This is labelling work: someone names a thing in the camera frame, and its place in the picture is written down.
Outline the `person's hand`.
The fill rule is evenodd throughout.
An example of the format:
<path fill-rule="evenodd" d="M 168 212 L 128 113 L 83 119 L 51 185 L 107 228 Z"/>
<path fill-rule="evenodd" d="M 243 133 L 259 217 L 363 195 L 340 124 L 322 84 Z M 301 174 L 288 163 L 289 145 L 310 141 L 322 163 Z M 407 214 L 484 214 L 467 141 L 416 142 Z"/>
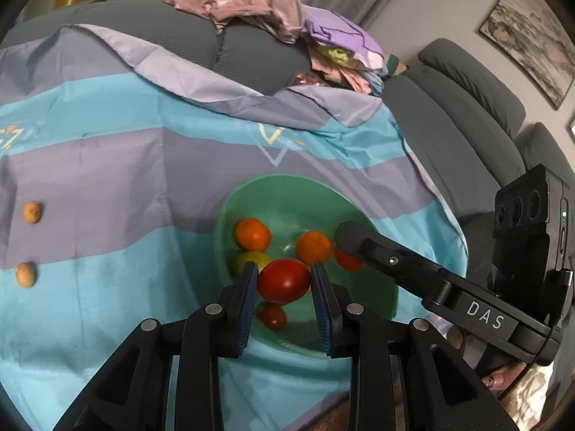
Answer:
<path fill-rule="evenodd" d="M 448 343 L 460 351 L 460 356 L 475 369 L 488 346 L 483 340 L 467 335 L 456 326 L 451 326 L 447 333 Z M 484 385 L 492 392 L 503 392 L 520 376 L 526 367 L 524 362 L 512 362 L 491 371 L 482 379 Z"/>

